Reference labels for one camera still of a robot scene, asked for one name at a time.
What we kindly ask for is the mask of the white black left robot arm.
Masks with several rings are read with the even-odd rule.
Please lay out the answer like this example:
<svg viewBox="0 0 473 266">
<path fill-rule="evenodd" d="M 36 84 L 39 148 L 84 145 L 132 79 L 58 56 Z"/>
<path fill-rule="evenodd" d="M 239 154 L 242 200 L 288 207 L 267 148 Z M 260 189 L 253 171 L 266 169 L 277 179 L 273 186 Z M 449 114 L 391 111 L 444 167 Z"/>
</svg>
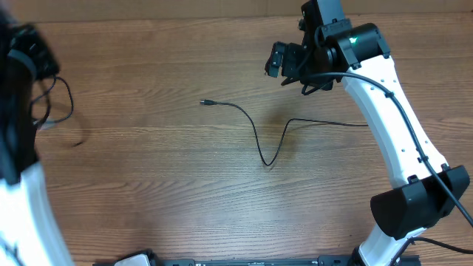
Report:
<svg viewBox="0 0 473 266">
<path fill-rule="evenodd" d="M 32 24 L 1 11 L 1 264 L 72 265 L 35 150 L 49 113 L 33 117 L 34 83 L 58 79 L 58 62 Z"/>
</svg>

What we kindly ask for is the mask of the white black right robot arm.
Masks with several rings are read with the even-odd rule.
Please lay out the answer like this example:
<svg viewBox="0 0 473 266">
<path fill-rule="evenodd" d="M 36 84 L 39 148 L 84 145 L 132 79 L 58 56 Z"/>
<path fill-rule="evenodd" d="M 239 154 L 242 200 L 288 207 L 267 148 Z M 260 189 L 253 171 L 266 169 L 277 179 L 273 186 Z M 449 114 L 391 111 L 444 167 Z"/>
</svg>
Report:
<svg viewBox="0 0 473 266">
<path fill-rule="evenodd" d="M 302 43 L 276 42 L 265 65 L 302 94 L 341 83 L 365 117 L 387 166 L 391 189 L 370 201 L 375 225 L 343 265 L 405 265 L 403 252 L 452 210 L 469 186 L 463 166 L 451 167 L 434 147 L 401 88 L 379 28 L 353 26 L 339 1 L 302 5 Z"/>
</svg>

